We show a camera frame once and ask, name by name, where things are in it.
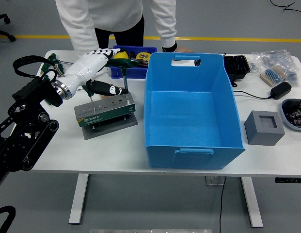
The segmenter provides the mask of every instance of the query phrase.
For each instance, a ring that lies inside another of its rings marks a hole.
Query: office chair leg
[[[1,18],[4,18],[4,22],[5,22],[6,24],[9,24],[9,23],[10,23],[10,19],[9,19],[9,17],[8,17],[6,14],[0,15],[0,19],[1,19]],[[4,31],[1,31],[1,30],[0,30],[0,35],[5,35],[6,37],[8,37],[8,39],[9,39],[10,41],[15,41],[15,40],[16,40],[16,38],[15,38],[13,35],[10,35],[9,33],[4,32]]]

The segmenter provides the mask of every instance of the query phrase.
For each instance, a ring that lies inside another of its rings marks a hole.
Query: black pants
[[[133,28],[123,32],[110,32],[95,28],[98,45],[101,49],[108,48],[109,37],[113,34],[117,45],[142,47],[144,42],[144,26],[145,20],[142,16],[141,20]]]

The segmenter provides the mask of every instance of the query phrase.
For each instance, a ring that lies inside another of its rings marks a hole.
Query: yellow floor line
[[[68,35],[15,35],[17,39],[69,39]],[[289,38],[243,38],[243,37],[189,37],[177,36],[176,40],[187,41],[238,41],[238,42],[282,42],[282,43],[301,43],[301,39]],[[158,36],[144,36],[145,40],[160,40]]]

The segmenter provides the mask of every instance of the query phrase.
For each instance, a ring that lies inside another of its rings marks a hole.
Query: blue plastic bin
[[[173,66],[173,59],[201,59],[201,64]],[[223,57],[153,54],[146,75],[144,132],[151,167],[222,169],[245,151]]]
[[[124,49],[128,52],[133,51],[137,55],[140,52],[154,53],[157,52],[156,47],[136,47],[136,46],[120,46],[115,45],[113,49]],[[147,73],[147,68],[135,67],[127,69],[127,79],[145,79]],[[121,69],[117,67],[111,67],[111,78],[120,79],[123,78]]]

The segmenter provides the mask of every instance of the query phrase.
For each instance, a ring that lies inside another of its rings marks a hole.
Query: gray floor
[[[274,0],[288,5],[289,0]],[[301,10],[301,0],[293,9]],[[0,29],[18,35],[66,35],[54,1],[0,1]],[[301,13],[283,11],[268,0],[178,0],[177,36],[301,39]],[[157,35],[148,1],[144,1],[145,35]],[[301,43],[179,41],[195,52],[240,53],[286,49],[301,61]],[[159,41],[145,46],[160,48]],[[0,39],[0,123],[13,104],[11,95],[28,78],[14,73],[12,63],[26,55],[71,50],[69,39]],[[35,74],[39,64],[24,70]],[[69,225],[77,174],[10,173],[0,187],[0,207],[12,205],[17,215],[9,232],[88,233],[90,229],[211,229],[219,232],[221,187],[206,186],[201,176],[91,175],[80,225]],[[264,228],[253,229],[241,181],[228,177],[223,193],[223,233],[301,232],[301,184],[276,184],[253,178]],[[6,215],[0,216],[0,224]]]

